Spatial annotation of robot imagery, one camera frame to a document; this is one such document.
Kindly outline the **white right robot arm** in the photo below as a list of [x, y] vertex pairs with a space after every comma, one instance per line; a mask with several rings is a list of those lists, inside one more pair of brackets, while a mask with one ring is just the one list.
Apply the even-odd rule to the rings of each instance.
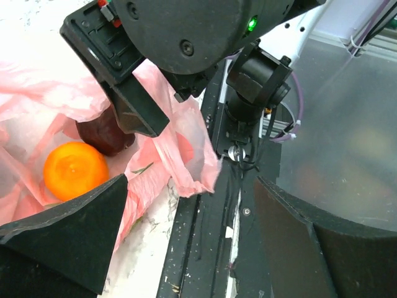
[[289, 92], [292, 64], [328, 1], [91, 1], [61, 36], [93, 74], [125, 133], [157, 137], [169, 117], [133, 71], [154, 63], [182, 102], [231, 59], [226, 82], [237, 122], [255, 123]]

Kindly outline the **pink plastic bag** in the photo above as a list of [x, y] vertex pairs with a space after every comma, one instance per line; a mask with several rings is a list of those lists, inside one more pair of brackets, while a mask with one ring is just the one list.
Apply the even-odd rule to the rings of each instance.
[[[127, 201], [117, 243], [173, 180], [184, 197], [213, 192], [221, 170], [197, 101], [178, 103], [173, 88], [151, 62], [133, 76], [170, 122], [159, 137], [137, 135], [132, 146], [104, 156], [110, 178], [125, 174]], [[76, 122], [98, 118], [110, 107], [81, 63], [1, 62], [1, 223], [62, 203], [45, 186], [43, 167], [56, 147], [83, 142]]]

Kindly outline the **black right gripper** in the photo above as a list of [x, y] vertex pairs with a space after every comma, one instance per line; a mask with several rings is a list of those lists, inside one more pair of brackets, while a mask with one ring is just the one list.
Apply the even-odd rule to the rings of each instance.
[[102, 83], [121, 130], [154, 138], [169, 118], [130, 76], [144, 59], [168, 73], [200, 73], [288, 20], [294, 5], [109, 1], [101, 6], [92, 1], [65, 18], [60, 34]]

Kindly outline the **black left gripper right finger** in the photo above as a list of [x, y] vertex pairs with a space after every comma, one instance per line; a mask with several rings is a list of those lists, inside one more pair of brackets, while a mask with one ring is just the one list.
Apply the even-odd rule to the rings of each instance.
[[258, 177], [275, 297], [396, 297], [396, 232], [343, 219]]

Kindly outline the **orange fake tangerine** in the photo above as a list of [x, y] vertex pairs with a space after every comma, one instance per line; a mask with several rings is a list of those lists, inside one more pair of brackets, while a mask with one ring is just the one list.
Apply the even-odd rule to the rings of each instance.
[[109, 178], [104, 156], [83, 142], [68, 142], [56, 147], [43, 167], [45, 186], [63, 202], [93, 190]]

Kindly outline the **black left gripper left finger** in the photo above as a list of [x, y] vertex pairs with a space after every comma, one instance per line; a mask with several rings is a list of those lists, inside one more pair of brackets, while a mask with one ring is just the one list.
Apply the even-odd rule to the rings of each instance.
[[102, 294], [127, 199], [118, 175], [94, 190], [1, 226], [1, 297]]

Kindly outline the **dark red striped fake apple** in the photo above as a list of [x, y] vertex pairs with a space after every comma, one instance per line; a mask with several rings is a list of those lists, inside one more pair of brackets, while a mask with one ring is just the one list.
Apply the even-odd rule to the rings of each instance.
[[124, 133], [118, 126], [112, 106], [88, 122], [76, 122], [82, 141], [105, 156], [116, 156], [135, 142], [134, 133]]

